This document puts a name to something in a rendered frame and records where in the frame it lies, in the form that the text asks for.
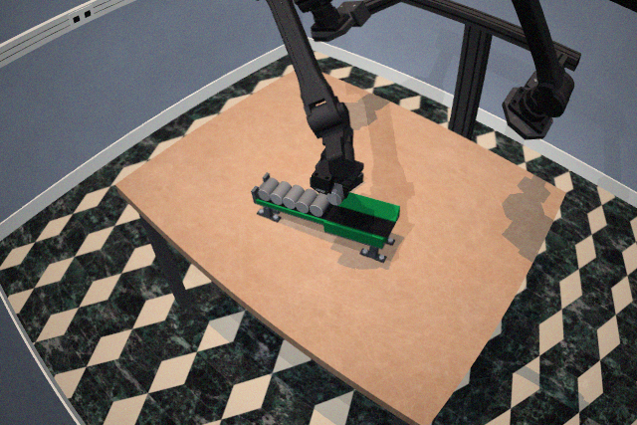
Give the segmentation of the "black rectangular bar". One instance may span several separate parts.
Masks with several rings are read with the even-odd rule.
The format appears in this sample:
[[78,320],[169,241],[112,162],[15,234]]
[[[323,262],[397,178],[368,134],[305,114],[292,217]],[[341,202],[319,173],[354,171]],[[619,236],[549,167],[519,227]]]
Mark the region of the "black rectangular bar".
[[[265,182],[263,182],[263,183],[259,186],[259,190],[260,190],[260,188],[261,188],[264,184],[265,184]],[[257,193],[255,196],[253,196],[253,195],[252,195],[252,197],[253,197],[253,201],[254,201],[255,203],[256,203],[256,199],[260,199],[260,196],[259,196],[259,194],[258,194],[258,193]]]

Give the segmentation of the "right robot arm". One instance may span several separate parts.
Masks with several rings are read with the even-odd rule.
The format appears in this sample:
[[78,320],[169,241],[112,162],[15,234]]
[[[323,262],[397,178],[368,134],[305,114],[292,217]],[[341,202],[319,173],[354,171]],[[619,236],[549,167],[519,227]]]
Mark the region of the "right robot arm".
[[331,194],[338,178],[347,179],[355,171],[353,129],[348,108],[339,102],[319,68],[294,3],[303,13],[311,11],[314,15],[318,25],[311,26],[313,32],[338,31],[350,17],[348,13],[338,15],[332,0],[266,1],[297,75],[308,125],[325,146],[312,174],[312,187],[322,194]]

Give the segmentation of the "grey cylinder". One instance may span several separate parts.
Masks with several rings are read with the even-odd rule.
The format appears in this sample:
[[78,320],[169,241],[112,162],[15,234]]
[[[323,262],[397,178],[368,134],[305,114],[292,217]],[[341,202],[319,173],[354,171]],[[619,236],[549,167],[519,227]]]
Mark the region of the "grey cylinder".
[[328,194],[326,198],[332,205],[340,205],[344,199],[342,185],[336,183],[332,188],[331,194]]
[[305,192],[305,189],[300,185],[294,185],[287,195],[283,198],[283,203],[290,209],[296,208],[296,203]]
[[306,189],[303,195],[296,203],[296,208],[302,213],[308,213],[310,211],[310,206],[317,198],[318,194],[312,189]]
[[273,177],[270,177],[265,184],[260,188],[258,194],[261,199],[265,201],[269,201],[271,193],[275,190],[275,188],[279,185],[279,181]]
[[290,183],[282,181],[270,195],[271,200],[277,205],[282,205],[283,198],[287,195],[291,188],[292,185]]
[[315,216],[322,216],[327,207],[329,206],[329,202],[327,200],[327,195],[319,193],[317,198],[314,200],[312,205],[310,206],[310,211]]

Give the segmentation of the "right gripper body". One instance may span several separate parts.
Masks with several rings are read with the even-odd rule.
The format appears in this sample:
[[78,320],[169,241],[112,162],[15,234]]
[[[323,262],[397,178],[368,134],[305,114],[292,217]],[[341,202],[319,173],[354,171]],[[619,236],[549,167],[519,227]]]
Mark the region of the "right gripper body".
[[[319,166],[319,164],[320,164],[320,160],[316,165],[316,169]],[[338,178],[335,181],[335,183],[341,184],[346,187],[351,187],[351,185],[354,184],[355,181],[357,180],[357,176],[359,175],[359,173],[362,172],[363,167],[364,167],[364,163],[355,160],[355,172],[351,176],[347,177],[347,179]]]

